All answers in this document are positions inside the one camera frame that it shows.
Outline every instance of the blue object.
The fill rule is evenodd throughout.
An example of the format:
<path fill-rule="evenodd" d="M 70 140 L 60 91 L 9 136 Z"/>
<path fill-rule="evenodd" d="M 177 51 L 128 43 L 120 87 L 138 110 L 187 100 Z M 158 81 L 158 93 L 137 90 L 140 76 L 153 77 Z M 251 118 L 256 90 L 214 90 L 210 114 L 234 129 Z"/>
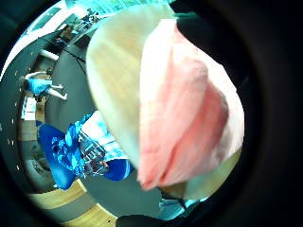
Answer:
<path fill-rule="evenodd" d="M 63 190 L 69 188 L 76 178 L 76 174 L 73 171 L 61 165 L 53 156 L 52 139 L 54 137 L 64 138 L 64 136 L 65 134 L 62 131 L 50 125 L 43 124 L 38 129 L 38 142 L 45 152 L 45 158 L 48 162 L 53 180 L 55 184 Z"/>
<path fill-rule="evenodd" d="M 125 179 L 134 170 L 128 159 L 114 159 L 107 164 L 109 172 L 105 173 L 103 177 L 114 182 Z"/>
<path fill-rule="evenodd" d="M 46 92 L 52 84 L 52 80 L 50 79 L 27 79 L 28 90 L 38 96 L 42 92 Z"/>

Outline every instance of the pink cloth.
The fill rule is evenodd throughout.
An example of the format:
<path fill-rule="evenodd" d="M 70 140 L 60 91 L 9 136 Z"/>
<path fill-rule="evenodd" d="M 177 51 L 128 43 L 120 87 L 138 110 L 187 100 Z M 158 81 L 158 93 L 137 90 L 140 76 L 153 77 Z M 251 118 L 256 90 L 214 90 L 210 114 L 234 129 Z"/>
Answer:
<path fill-rule="evenodd" d="M 137 177 L 145 190 L 185 182 L 235 151 L 218 148 L 229 111 L 201 56 L 173 19 L 161 20 L 145 42 Z"/>

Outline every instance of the gray floor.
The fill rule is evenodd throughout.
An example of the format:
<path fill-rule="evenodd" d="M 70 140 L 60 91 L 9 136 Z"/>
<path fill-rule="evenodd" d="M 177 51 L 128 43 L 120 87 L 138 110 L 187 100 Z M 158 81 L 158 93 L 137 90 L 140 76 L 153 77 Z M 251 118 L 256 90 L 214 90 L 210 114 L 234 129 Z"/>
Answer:
<path fill-rule="evenodd" d="M 85 49 L 70 45 L 69 52 L 85 57 Z M 80 120 L 84 114 L 96 108 L 90 96 L 85 73 L 75 57 L 67 52 L 61 54 L 53 71 L 54 84 L 64 86 L 62 93 L 68 93 L 68 100 L 62 101 L 51 96 L 45 105 L 45 121 L 65 131 L 70 122 Z M 104 208 L 117 216 L 139 214 L 157 217 L 160 201 L 158 189 L 142 191 L 136 181 L 136 171 L 121 182 L 112 182 L 102 177 L 82 180 L 91 196 Z"/>

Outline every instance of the person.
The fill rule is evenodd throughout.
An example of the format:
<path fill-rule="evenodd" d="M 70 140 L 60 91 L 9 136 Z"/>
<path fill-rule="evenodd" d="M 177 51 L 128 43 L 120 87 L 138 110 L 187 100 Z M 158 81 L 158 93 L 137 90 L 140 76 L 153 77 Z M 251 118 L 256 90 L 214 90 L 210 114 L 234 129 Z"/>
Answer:
<path fill-rule="evenodd" d="M 43 96 L 45 94 L 50 94 L 56 96 L 62 100 L 67 100 L 67 94 L 64 96 L 56 91 L 55 89 L 63 89 L 61 84 L 54 85 L 52 79 L 37 79 L 37 76 L 49 75 L 49 70 L 38 71 L 34 73 L 29 73 L 25 77 L 21 77 L 21 83 L 27 91 L 30 91 L 34 96 Z"/>
<path fill-rule="evenodd" d="M 97 30 L 86 59 L 95 104 L 141 188 L 158 187 L 185 203 L 212 196 L 240 158 L 244 112 L 224 67 L 180 32 L 173 10 L 122 10 Z"/>
<path fill-rule="evenodd" d="M 38 129 L 38 141 L 60 189 L 67 189 L 74 180 L 70 175 L 64 178 L 66 171 L 78 178 L 103 176 L 118 182 L 134 170 L 115 138 L 107 131 L 99 111 L 70 123 L 66 133 L 43 124 Z M 62 168 L 60 172 L 57 171 L 58 165 Z"/>

